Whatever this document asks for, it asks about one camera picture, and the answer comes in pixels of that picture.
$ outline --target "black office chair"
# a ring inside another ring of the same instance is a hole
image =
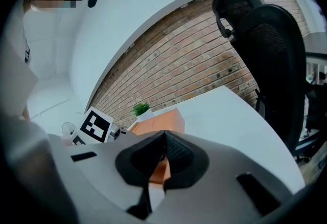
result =
[[[222,18],[227,20],[234,29],[244,16],[264,3],[263,0],[213,0],[212,9],[216,15],[217,25],[223,37],[229,37],[231,30],[226,29],[222,25]]]
[[[257,110],[292,152],[301,133],[305,100],[306,56],[299,27],[276,5],[259,5],[231,19],[229,41],[260,89]]]

